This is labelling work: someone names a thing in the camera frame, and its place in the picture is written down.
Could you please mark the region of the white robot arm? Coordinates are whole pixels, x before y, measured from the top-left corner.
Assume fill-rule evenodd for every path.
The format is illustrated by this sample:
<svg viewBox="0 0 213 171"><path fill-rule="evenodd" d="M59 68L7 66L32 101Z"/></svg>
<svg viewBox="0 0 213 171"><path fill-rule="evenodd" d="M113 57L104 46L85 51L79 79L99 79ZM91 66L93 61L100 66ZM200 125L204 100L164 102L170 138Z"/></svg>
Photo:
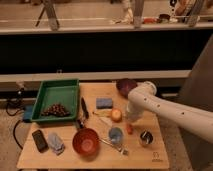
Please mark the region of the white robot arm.
<svg viewBox="0 0 213 171"><path fill-rule="evenodd" d="M126 117L130 122L148 110L213 143L213 112L156 97L157 88L149 81L140 85L127 83L124 88L128 99Z"/></svg>

